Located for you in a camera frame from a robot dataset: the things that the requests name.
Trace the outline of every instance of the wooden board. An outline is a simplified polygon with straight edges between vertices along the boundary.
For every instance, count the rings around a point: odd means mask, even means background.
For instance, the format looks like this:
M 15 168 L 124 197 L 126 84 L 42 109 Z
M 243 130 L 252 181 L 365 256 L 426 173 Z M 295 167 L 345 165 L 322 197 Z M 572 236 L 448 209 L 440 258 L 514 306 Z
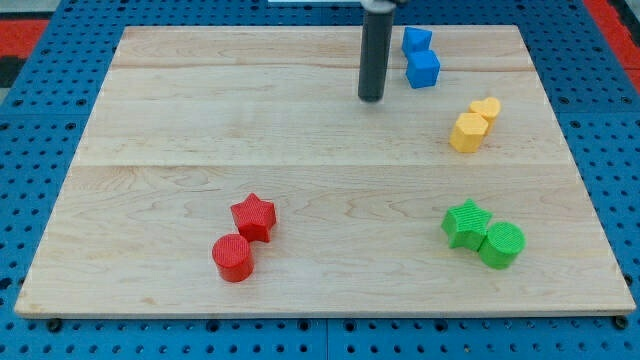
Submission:
M 358 101 L 360 28 L 126 29 L 16 311 L 61 318 L 491 317 L 635 304 L 517 28 L 445 26 L 434 88 Z M 503 112 L 480 151 L 448 136 L 469 103 Z M 221 280 L 229 206 L 275 202 L 256 268 Z M 447 247 L 466 198 L 522 227 L 507 270 Z

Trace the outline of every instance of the blue block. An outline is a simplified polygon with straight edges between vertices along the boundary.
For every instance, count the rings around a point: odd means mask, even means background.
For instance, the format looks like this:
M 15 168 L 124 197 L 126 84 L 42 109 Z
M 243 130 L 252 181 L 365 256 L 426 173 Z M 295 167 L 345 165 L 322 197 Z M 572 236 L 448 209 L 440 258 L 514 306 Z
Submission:
M 416 29 L 412 27 L 404 28 L 402 37 L 402 51 L 404 56 L 408 56 L 416 51 L 429 50 L 431 44 L 431 31 Z
M 440 61 L 433 50 L 418 51 L 407 56 L 407 79 L 414 89 L 434 86 L 440 73 Z

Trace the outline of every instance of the green block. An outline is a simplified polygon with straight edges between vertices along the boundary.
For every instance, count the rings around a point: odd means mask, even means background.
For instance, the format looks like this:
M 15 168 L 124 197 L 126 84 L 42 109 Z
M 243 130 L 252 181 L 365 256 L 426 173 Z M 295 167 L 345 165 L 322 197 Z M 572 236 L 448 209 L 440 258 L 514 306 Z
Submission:
M 447 210 L 440 226 L 449 237 L 449 247 L 465 247 L 478 251 L 487 235 L 487 223 L 493 215 L 467 199 L 460 206 Z
M 526 245 L 522 230 L 514 224 L 499 222 L 487 231 L 487 239 L 480 247 L 480 259 L 494 269 L 505 269 Z

